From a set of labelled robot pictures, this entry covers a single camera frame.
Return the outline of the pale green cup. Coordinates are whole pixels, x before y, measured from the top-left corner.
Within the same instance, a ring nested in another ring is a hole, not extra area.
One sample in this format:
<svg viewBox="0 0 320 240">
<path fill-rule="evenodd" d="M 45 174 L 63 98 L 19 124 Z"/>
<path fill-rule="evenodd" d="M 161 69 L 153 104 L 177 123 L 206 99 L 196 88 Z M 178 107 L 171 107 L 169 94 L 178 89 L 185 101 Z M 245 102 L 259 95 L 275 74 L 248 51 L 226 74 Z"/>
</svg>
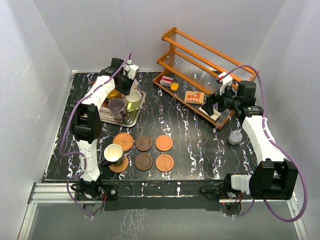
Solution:
<svg viewBox="0 0 320 240">
<path fill-rule="evenodd" d="M 138 90 L 131 89 L 129 95 L 125 97 L 125 102 L 129 113 L 137 111 L 141 104 L 141 93 Z"/>
</svg>

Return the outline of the yellow cup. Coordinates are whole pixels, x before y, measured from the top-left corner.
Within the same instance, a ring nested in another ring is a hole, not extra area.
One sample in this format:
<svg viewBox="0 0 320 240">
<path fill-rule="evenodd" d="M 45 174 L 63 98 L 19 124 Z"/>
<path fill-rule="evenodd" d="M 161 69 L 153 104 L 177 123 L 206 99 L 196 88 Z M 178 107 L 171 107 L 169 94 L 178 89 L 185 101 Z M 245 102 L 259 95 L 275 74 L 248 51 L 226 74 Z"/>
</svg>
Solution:
<svg viewBox="0 0 320 240">
<path fill-rule="evenodd" d="M 108 100 L 112 100 L 115 98 L 122 98 L 122 94 L 119 91 L 117 91 L 116 89 L 112 90 L 107 96 Z"/>
</svg>

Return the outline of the dark wood coaster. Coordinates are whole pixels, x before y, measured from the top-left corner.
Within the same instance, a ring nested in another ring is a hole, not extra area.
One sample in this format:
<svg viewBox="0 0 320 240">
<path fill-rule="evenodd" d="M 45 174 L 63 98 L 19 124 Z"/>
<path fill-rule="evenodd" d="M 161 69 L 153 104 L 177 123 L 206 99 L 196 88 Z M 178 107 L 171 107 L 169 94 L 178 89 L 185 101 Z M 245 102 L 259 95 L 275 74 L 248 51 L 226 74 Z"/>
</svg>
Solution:
<svg viewBox="0 0 320 240">
<path fill-rule="evenodd" d="M 147 171 L 153 165 L 153 158 L 146 153 L 139 154 L 134 161 L 135 167 L 140 171 Z"/>
<path fill-rule="evenodd" d="M 135 141 L 136 148 L 141 152 L 146 152 L 151 149 L 153 145 L 152 139 L 149 136 L 141 135 Z"/>
</svg>

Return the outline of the black cup white inside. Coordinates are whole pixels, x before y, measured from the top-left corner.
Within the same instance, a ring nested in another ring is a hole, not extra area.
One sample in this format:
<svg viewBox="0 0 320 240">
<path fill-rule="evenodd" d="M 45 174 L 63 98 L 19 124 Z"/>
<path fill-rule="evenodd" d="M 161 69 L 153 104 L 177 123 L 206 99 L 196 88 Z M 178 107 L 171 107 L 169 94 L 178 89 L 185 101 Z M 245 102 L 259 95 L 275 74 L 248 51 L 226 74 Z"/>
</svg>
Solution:
<svg viewBox="0 0 320 240">
<path fill-rule="evenodd" d="M 104 152 L 104 160 L 101 162 L 103 168 L 112 165 L 120 165 L 125 161 L 123 148 L 118 144 L 108 145 Z"/>
</svg>

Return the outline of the pink cup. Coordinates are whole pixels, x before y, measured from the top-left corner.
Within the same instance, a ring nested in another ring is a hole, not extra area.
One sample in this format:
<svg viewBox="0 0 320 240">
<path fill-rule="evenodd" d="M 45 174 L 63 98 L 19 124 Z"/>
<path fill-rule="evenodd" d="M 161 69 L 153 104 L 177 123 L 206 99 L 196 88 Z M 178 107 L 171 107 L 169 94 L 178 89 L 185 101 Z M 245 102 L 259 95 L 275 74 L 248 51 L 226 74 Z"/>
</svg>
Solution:
<svg viewBox="0 0 320 240">
<path fill-rule="evenodd" d="M 131 85 L 131 90 L 139 90 L 139 84 L 138 84 L 138 81 L 135 79 Z"/>
</svg>

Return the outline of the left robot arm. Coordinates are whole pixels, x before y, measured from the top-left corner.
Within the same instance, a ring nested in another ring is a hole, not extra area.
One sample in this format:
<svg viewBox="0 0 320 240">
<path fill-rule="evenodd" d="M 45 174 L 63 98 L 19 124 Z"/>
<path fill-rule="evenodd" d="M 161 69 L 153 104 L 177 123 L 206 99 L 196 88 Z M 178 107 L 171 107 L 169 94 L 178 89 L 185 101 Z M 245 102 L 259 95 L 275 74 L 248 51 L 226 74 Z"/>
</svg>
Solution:
<svg viewBox="0 0 320 240">
<path fill-rule="evenodd" d="M 87 198 L 99 199 L 104 189 L 97 160 L 97 141 L 102 132 L 99 110 L 113 90 L 128 95 L 138 71 L 139 67 L 132 64 L 130 57 L 126 60 L 113 58 L 110 66 L 98 73 L 92 87 L 73 107 L 69 118 L 81 166 L 78 192 Z"/>
</svg>

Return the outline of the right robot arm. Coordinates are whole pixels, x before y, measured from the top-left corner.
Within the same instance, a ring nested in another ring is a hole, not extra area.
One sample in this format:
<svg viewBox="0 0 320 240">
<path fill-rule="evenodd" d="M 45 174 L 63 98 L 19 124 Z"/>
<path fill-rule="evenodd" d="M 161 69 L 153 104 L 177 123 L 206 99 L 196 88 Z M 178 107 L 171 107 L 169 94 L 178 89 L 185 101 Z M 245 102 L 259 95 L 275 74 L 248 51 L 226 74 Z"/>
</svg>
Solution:
<svg viewBox="0 0 320 240">
<path fill-rule="evenodd" d="M 232 81 L 218 80 L 221 88 L 207 97 L 202 109 L 218 106 L 218 111 L 234 111 L 242 121 L 257 159 L 257 168 L 252 175 L 227 174 L 224 178 L 223 194 L 233 199 L 240 192 L 255 200 L 289 200 L 292 197 L 298 170 L 274 145 L 271 134 L 267 132 L 264 110 L 256 105 L 256 84 L 241 81 L 237 91 L 233 91 Z"/>
</svg>

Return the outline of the light wood coaster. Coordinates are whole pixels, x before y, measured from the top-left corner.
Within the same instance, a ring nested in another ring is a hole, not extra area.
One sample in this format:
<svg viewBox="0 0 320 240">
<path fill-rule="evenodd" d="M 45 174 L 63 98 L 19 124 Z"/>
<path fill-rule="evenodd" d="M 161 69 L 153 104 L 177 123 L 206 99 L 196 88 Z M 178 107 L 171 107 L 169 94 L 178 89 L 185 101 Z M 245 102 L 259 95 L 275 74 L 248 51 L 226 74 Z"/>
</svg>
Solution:
<svg viewBox="0 0 320 240">
<path fill-rule="evenodd" d="M 155 165 L 161 172 L 169 172 L 174 167 L 174 159 L 168 154 L 161 154 L 157 157 Z"/>
<path fill-rule="evenodd" d="M 155 141 L 156 148 L 162 152 L 167 152 L 173 147 L 173 140 L 168 135 L 160 135 Z"/>
</svg>

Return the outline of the woven rattan coaster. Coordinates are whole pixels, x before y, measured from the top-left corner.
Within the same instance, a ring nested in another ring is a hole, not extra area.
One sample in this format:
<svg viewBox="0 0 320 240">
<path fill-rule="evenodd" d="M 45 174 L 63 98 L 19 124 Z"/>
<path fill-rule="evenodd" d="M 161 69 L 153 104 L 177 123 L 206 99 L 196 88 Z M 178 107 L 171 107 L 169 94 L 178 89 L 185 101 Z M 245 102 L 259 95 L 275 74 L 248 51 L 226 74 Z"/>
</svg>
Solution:
<svg viewBox="0 0 320 240">
<path fill-rule="evenodd" d="M 121 146 L 122 151 L 126 152 L 133 147 L 134 139 L 129 133 L 122 132 L 113 138 L 112 143 Z"/>
<path fill-rule="evenodd" d="M 111 164 L 109 168 L 114 173 L 122 173 L 127 169 L 128 166 L 129 166 L 129 159 L 127 156 L 124 156 L 124 160 L 122 163 Z"/>
</svg>

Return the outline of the purple cup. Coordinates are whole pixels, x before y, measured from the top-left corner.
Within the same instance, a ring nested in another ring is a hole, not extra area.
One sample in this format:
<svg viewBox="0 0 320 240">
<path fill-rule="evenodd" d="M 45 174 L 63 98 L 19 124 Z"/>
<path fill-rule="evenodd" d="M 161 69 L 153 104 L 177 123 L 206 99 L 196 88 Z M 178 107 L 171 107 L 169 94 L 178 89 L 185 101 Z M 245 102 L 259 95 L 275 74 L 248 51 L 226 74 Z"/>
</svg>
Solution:
<svg viewBox="0 0 320 240">
<path fill-rule="evenodd" d="M 113 98 L 108 102 L 108 108 L 115 119 L 123 119 L 127 115 L 125 101 L 122 98 Z"/>
</svg>

